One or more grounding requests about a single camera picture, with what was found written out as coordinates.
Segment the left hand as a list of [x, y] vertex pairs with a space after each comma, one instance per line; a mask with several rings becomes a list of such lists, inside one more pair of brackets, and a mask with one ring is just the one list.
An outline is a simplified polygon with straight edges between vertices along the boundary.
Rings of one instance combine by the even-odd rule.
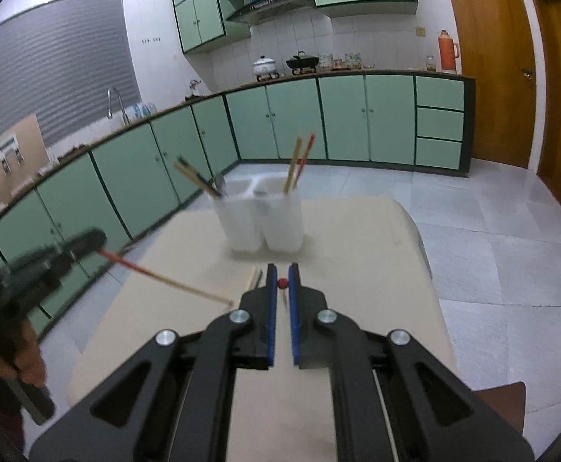
[[20, 341], [15, 345], [12, 364], [0, 357], [0, 378], [16, 380], [42, 388], [47, 382], [47, 370], [36, 332], [29, 319], [22, 322]]

